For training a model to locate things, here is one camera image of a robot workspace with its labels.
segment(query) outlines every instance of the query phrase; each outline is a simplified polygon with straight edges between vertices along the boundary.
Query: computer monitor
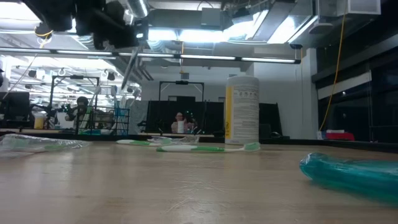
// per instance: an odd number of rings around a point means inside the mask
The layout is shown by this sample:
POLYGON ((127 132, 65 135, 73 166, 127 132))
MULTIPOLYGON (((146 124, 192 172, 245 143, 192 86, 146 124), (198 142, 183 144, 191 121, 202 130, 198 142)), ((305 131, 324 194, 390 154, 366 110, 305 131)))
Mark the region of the computer monitor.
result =
MULTIPOLYGON (((0 92, 0 100, 6 94, 0 92)), ((0 114, 4 114, 5 120, 27 121, 29 104, 29 92, 9 92, 5 99, 1 100, 0 114)))

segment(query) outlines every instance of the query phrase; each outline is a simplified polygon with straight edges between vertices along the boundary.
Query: plastic bag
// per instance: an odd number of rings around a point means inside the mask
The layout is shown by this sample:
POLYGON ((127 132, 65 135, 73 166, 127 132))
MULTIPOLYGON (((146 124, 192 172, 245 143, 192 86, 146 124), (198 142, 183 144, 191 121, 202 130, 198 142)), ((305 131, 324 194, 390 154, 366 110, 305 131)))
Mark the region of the plastic bag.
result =
POLYGON ((197 144, 199 142, 199 136, 185 136, 184 138, 180 139, 172 139, 163 136, 153 136, 152 139, 148 139, 148 141, 153 143, 159 143, 163 146, 166 145, 191 145, 197 144))
POLYGON ((49 139, 22 134, 6 134, 0 138, 0 152, 48 152, 89 146, 78 140, 49 139))
POLYGON ((398 197, 398 161, 336 159, 311 153, 300 162, 301 171, 319 184, 352 190, 371 197, 398 197))

